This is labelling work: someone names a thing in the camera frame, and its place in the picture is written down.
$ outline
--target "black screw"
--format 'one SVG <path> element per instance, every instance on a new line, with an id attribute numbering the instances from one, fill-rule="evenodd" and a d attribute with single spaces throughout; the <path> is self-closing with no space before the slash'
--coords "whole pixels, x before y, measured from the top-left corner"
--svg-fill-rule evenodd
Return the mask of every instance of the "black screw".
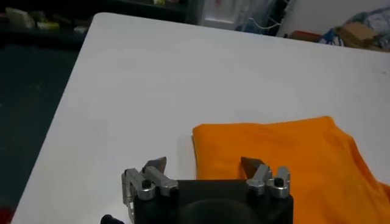
<path id="1" fill-rule="evenodd" d="M 280 177 L 277 177 L 274 179 L 274 186 L 275 187 L 283 187 L 285 185 L 285 181 L 280 178 Z"/>
<path id="2" fill-rule="evenodd" d="M 142 188 L 143 189 L 150 188 L 151 186 L 152 186 L 152 182 L 150 180 L 143 180 L 142 181 Z"/>

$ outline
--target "blue floor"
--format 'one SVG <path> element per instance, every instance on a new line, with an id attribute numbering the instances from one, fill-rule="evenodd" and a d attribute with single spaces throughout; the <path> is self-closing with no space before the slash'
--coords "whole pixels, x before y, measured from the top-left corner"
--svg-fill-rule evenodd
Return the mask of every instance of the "blue floor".
<path id="1" fill-rule="evenodd" d="M 0 49 L 0 207 L 16 208 L 78 51 Z"/>

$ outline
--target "white table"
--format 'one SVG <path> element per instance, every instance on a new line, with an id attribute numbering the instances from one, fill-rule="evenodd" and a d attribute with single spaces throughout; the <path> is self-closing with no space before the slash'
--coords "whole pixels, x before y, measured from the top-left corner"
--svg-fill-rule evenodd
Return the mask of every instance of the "white table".
<path id="1" fill-rule="evenodd" d="M 12 223 L 128 221 L 120 174 L 194 178 L 193 127 L 321 115 L 390 183 L 390 54 L 100 13 Z"/>

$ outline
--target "folded towel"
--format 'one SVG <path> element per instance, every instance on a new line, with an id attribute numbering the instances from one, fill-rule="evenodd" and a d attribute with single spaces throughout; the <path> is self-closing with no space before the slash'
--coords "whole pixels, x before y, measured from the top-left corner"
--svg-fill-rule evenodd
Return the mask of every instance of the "folded towel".
<path id="1" fill-rule="evenodd" d="M 294 222 L 390 223 L 390 187 L 330 117 L 277 124 L 202 124 L 193 130 L 197 178 L 244 179 L 242 156 L 291 172 Z"/>

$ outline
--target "cable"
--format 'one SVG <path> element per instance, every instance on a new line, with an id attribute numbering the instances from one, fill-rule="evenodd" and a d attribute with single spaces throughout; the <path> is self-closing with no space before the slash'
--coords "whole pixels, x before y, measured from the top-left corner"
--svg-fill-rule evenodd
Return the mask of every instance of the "cable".
<path id="1" fill-rule="evenodd" d="M 253 19 L 252 17 L 249 17 L 248 20 L 251 20 L 258 28 L 263 29 L 263 30 L 269 30 L 269 29 L 272 29 L 274 27 L 280 26 L 280 23 L 275 23 L 274 25 L 269 26 L 269 27 L 262 27 L 259 24 L 257 24 L 255 19 Z"/>
<path id="2" fill-rule="evenodd" d="M 278 23 L 276 20 L 272 19 L 271 17 L 269 17 L 269 19 L 272 20 L 272 22 L 280 25 L 280 23 Z"/>

